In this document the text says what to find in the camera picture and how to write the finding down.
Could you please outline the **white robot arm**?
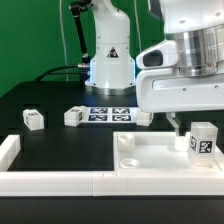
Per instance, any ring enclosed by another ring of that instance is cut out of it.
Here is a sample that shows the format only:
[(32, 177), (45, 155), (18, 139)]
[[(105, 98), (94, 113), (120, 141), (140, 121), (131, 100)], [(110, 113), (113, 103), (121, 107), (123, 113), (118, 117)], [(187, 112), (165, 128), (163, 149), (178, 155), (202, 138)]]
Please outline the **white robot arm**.
[(148, 0), (159, 11), (165, 39), (129, 53), (130, 21), (111, 0), (90, 0), (96, 53), (86, 87), (104, 95), (135, 88), (136, 121), (148, 126), (153, 115), (224, 109), (224, 0)]

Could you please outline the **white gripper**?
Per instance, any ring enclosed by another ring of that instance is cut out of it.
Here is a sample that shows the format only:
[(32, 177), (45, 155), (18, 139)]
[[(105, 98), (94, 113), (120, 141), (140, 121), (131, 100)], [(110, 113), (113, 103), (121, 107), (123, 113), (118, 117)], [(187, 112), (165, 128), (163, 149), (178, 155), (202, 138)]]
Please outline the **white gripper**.
[(175, 112), (224, 109), (224, 74), (182, 77), (171, 69), (143, 70), (137, 77), (136, 95), (143, 112), (168, 112), (167, 120), (176, 135), (182, 136)]

